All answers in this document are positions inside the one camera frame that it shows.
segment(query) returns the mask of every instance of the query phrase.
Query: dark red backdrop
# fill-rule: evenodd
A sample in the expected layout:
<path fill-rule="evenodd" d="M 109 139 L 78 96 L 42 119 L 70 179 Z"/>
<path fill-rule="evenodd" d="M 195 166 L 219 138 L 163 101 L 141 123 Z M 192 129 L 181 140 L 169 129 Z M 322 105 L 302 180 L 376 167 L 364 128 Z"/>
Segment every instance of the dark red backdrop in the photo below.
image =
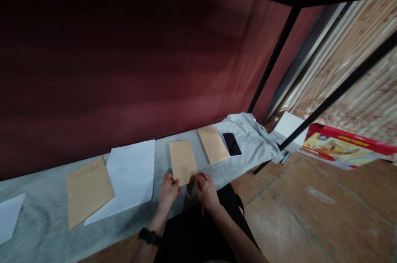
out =
<path fill-rule="evenodd" d="M 2 179 L 246 111 L 290 10 L 268 0 L 3 1 Z"/>

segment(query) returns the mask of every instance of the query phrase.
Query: person's right hand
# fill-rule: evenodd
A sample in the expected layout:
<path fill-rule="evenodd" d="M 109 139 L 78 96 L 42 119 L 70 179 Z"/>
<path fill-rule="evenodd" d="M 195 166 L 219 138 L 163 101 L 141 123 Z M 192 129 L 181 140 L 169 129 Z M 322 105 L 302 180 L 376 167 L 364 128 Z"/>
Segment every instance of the person's right hand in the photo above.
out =
<path fill-rule="evenodd" d="M 215 213 L 221 205 L 219 203 L 218 195 L 216 194 L 216 187 L 214 180 L 206 173 L 198 173 L 195 176 L 197 196 L 201 205 L 209 212 Z"/>

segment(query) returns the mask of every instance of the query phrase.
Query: smartphone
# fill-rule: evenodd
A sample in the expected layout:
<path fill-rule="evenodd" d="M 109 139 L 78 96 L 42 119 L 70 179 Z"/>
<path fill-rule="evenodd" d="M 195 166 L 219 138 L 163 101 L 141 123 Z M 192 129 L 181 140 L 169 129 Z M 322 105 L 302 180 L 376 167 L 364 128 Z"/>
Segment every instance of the smartphone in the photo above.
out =
<path fill-rule="evenodd" d="M 242 155 L 233 133 L 223 133 L 223 141 L 231 157 Z"/>

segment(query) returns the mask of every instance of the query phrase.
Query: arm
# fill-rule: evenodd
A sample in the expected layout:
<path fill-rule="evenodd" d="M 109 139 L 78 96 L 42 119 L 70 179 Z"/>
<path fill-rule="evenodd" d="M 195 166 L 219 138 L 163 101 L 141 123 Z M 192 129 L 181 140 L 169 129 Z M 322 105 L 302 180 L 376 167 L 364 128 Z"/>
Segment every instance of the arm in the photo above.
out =
<path fill-rule="evenodd" d="M 261 254 L 243 230 L 233 221 L 225 208 L 219 203 L 216 187 L 211 176 L 205 173 L 196 174 L 197 196 L 202 206 L 208 211 L 214 223 L 221 230 L 229 243 L 236 261 L 263 262 L 269 261 Z"/>
<path fill-rule="evenodd" d="M 168 214 L 175 202 L 178 194 L 182 189 L 179 188 L 178 180 L 174 181 L 171 174 L 165 174 L 163 184 L 160 189 L 160 196 L 158 199 L 157 211 L 148 226 L 149 231 L 154 231 L 157 235 L 163 236 L 165 223 L 167 222 Z M 156 257 L 158 247 L 147 244 L 143 240 L 138 240 L 138 246 L 130 262 L 153 262 Z"/>

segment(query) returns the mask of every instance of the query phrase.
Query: wristwatch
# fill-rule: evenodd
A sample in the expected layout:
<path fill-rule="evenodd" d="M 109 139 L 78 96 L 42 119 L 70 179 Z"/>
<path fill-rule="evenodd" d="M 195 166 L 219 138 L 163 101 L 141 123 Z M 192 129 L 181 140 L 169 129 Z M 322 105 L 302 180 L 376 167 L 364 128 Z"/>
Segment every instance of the wristwatch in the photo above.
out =
<path fill-rule="evenodd" d="M 146 228 L 142 228 L 139 232 L 138 239 L 146 241 L 147 244 L 152 244 L 154 246 L 159 246 L 162 238 L 158 236 L 154 231 L 149 231 Z"/>

